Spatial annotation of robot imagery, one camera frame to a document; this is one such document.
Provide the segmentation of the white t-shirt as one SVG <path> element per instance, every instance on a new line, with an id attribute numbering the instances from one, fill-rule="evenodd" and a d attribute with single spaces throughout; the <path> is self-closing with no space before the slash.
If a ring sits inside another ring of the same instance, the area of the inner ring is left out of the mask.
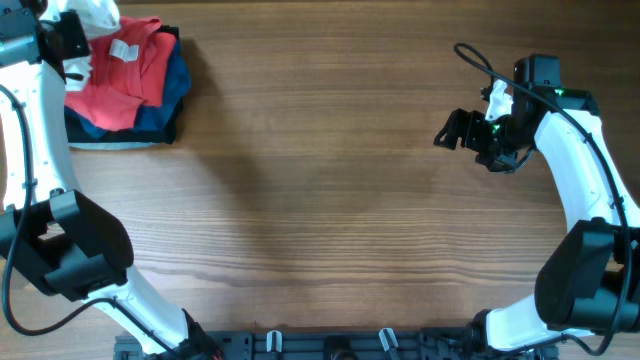
<path id="1" fill-rule="evenodd" d="M 43 15 L 39 16 L 39 19 L 60 24 L 62 14 L 66 12 L 75 12 L 79 16 L 87 40 L 111 35 L 121 28 L 120 12 L 114 0 L 50 0 L 47 9 Z M 82 76 L 81 80 L 68 80 L 66 90 L 81 91 L 89 79 L 90 57 L 75 57 L 71 60 L 64 60 L 63 66 L 67 74 Z"/>

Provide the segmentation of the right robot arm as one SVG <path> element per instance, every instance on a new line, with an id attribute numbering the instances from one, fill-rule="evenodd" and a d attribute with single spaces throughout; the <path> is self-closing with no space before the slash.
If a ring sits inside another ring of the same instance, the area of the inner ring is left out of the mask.
<path id="1" fill-rule="evenodd" d="M 600 356 L 639 329 L 639 208 L 608 152 L 593 95 L 560 80 L 557 57 L 533 54 L 514 74 L 494 71 L 465 43 L 455 53 L 490 77 L 485 112 L 454 110 L 436 146 L 472 150 L 489 171 L 512 174 L 534 153 L 546 161 L 567 233 L 539 271 L 531 295 L 478 313 L 463 329 L 429 337 L 463 359 L 545 359 L 563 342 Z"/>

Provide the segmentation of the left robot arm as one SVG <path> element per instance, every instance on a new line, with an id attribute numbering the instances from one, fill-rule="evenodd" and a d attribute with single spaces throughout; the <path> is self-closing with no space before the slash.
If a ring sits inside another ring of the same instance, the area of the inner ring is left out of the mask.
<path id="1" fill-rule="evenodd" d="M 65 96 L 88 81 L 88 37 L 115 26 L 108 3 L 1 5 L 4 274 L 19 273 L 79 311 L 101 310 L 138 341 L 146 359 L 219 359 L 217 343 L 138 271 L 124 226 L 81 192 L 74 173 Z"/>

